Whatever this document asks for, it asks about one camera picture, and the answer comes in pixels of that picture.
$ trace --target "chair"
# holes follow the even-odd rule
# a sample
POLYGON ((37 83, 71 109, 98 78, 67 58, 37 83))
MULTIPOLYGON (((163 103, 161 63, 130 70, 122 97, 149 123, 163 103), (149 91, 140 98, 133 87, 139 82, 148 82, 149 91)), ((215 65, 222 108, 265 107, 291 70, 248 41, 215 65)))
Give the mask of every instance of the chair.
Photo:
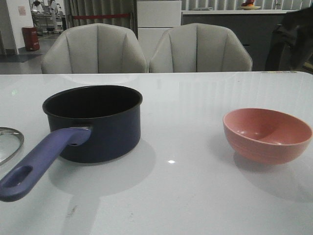
POLYGON ((191 23, 165 31, 150 72, 251 71, 252 59, 228 28, 191 23))
POLYGON ((65 30, 44 56, 42 72, 148 72, 148 64, 130 29, 95 23, 65 30))

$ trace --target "navy blue saucepan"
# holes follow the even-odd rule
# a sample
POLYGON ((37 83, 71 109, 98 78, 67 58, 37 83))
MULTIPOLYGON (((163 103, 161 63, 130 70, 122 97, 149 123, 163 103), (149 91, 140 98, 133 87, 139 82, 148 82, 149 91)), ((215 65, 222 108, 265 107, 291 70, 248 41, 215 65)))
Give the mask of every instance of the navy blue saucepan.
POLYGON ((43 103, 51 133, 0 180, 0 200, 27 195, 60 155, 99 163, 131 151, 140 139, 142 95, 114 85, 66 90, 43 103))

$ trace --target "blue plastic handle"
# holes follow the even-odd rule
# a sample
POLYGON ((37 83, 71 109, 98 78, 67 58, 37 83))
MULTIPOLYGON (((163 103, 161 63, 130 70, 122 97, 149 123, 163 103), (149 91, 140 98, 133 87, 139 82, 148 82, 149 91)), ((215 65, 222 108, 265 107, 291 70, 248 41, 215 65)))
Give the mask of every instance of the blue plastic handle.
POLYGON ((26 196, 68 144, 81 145, 90 135, 87 127, 51 132, 0 180, 0 200, 13 202, 26 196))

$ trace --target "ceramic bowl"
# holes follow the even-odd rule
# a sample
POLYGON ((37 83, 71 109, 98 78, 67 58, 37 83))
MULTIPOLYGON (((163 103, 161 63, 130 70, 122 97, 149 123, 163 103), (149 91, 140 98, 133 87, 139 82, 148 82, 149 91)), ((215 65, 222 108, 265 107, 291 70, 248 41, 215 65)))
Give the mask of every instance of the ceramic bowl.
POLYGON ((236 152, 271 165, 299 157, 313 133, 302 120, 268 109, 237 109, 224 116, 223 124, 226 138, 236 152))

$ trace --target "white table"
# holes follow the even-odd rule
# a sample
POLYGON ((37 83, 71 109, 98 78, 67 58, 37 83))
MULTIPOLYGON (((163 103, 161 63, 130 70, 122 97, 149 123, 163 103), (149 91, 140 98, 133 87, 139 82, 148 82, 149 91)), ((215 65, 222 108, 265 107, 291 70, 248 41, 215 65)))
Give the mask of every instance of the white table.
POLYGON ((259 107, 313 126, 312 75, 0 75, 0 126, 25 136, 1 177, 49 133, 43 101, 89 84, 143 94, 138 146, 103 164, 59 157, 25 198, 0 202, 1 235, 312 235, 313 144, 261 165, 234 153, 222 125, 228 111, 259 107))

